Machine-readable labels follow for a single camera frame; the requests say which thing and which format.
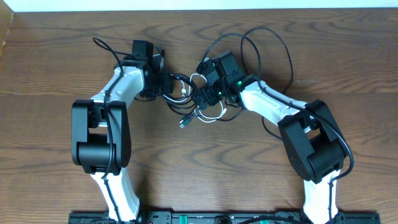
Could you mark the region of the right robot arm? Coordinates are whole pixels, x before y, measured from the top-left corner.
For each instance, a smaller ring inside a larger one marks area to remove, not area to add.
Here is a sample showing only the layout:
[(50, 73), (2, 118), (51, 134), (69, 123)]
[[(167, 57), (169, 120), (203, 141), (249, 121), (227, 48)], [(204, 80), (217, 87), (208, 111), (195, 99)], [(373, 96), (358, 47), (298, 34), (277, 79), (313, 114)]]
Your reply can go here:
[(278, 127), (290, 164), (304, 182), (304, 215), (311, 223), (334, 223), (335, 183), (349, 150), (329, 107), (321, 100), (289, 98), (259, 76), (246, 75), (230, 51), (204, 58), (196, 71), (206, 78), (194, 96), (201, 109), (229, 99)]

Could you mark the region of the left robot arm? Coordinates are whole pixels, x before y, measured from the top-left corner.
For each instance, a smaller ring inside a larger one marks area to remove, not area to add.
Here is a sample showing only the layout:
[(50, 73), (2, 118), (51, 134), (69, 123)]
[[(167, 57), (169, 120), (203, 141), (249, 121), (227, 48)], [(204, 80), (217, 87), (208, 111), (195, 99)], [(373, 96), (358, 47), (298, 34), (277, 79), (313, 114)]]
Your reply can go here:
[(109, 210), (71, 213), (69, 223), (147, 223), (127, 169), (132, 151), (127, 110), (137, 96), (153, 101), (172, 92), (164, 51), (155, 54), (153, 43), (134, 40), (131, 52), (119, 58), (120, 52), (101, 39), (93, 42), (111, 52), (117, 63), (99, 93), (72, 105), (72, 160), (99, 185)]

